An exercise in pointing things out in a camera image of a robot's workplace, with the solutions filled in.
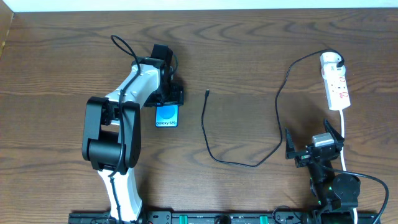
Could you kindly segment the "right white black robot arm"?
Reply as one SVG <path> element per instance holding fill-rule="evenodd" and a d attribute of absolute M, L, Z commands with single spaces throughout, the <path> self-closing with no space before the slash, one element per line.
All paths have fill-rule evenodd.
<path fill-rule="evenodd" d="M 296 167 L 307 167 L 310 189 L 318 199 L 318 207 L 302 215 L 302 223 L 353 223 L 353 210 L 358 207 L 360 180 L 351 174 L 336 174 L 332 160 L 339 158 L 344 137 L 324 120 L 325 133 L 312 137 L 312 143 L 295 150 L 288 130 L 285 158 L 293 159 Z"/>

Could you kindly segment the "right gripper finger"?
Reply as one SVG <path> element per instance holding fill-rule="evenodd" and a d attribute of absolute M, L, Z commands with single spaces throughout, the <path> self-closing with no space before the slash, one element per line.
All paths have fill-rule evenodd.
<path fill-rule="evenodd" d="M 286 145 L 285 145 L 285 158 L 293 159 L 295 157 L 295 146 L 289 130 L 285 128 Z"/>
<path fill-rule="evenodd" d="M 344 137 L 329 123 L 327 119 L 323 120 L 325 131 L 330 133 L 336 146 L 344 146 Z"/>

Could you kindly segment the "blue screen Galaxy smartphone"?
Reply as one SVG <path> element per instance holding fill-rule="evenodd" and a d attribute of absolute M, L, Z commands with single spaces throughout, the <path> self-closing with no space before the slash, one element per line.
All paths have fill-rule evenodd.
<path fill-rule="evenodd" d="M 175 128 L 178 126 L 178 106 L 156 107 L 155 126 L 157 128 Z"/>

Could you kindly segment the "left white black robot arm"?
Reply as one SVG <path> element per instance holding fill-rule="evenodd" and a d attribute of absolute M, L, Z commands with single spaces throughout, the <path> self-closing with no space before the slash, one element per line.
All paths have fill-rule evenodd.
<path fill-rule="evenodd" d="M 155 108 L 156 127 L 177 127 L 184 96 L 183 86 L 173 80 L 176 59 L 168 46 L 156 44 L 150 56 L 134 59 L 117 89 L 86 103 L 82 156 L 105 183 L 111 222 L 142 222 L 134 175 L 141 153 L 141 109 Z"/>

